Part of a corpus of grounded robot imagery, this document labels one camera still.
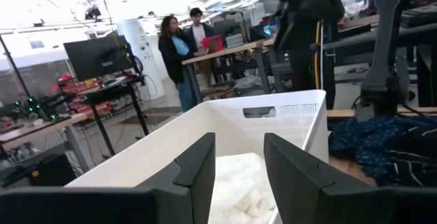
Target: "man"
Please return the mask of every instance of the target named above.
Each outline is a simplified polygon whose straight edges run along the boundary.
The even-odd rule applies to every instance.
[[[194,51],[196,56],[203,55],[206,53],[206,49],[203,48],[202,40],[205,37],[215,36],[215,30],[207,25],[206,23],[201,23],[203,12],[199,8],[193,8],[190,11],[190,17],[193,21],[190,30],[188,30],[188,38],[191,41],[191,49]],[[206,85],[208,87],[212,86],[212,70],[211,63],[209,61],[200,61],[197,66],[200,72],[204,74]]]
[[[203,49],[202,40],[205,37],[215,36],[215,30],[207,25],[206,23],[201,23],[203,12],[199,8],[193,8],[190,11],[190,17],[193,21],[190,30],[188,30],[188,36],[193,43],[192,47],[195,53],[202,54],[205,49]]]

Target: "white laundry basket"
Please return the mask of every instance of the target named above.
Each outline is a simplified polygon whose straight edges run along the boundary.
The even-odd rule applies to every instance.
[[[276,133],[328,162],[325,91],[313,90],[203,102],[69,183],[134,187],[172,162],[207,132],[216,155],[263,156],[264,134]],[[243,109],[274,107],[275,117],[246,118]],[[280,223],[278,213],[271,223]]]

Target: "clothing pile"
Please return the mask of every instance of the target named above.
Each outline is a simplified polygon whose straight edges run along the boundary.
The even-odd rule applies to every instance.
[[[378,186],[437,186],[437,119],[380,116],[338,123],[329,152],[354,159]]]
[[[267,224],[275,208],[261,156],[248,153],[216,159],[208,224]]]

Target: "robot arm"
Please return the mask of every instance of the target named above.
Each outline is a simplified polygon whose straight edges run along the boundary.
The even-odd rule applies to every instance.
[[[361,103],[356,107],[358,121],[395,115],[397,105],[405,103],[407,91],[399,86],[394,65],[400,17],[409,4],[410,0],[375,0],[380,19],[373,65],[361,84]]]

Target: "woman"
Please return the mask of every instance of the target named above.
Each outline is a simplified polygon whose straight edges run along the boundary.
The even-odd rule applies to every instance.
[[[166,16],[161,23],[158,48],[170,79],[176,84],[183,112],[197,105],[194,89],[188,78],[188,67],[182,65],[182,61],[195,56],[190,45],[188,36],[178,27],[178,20],[174,16]]]

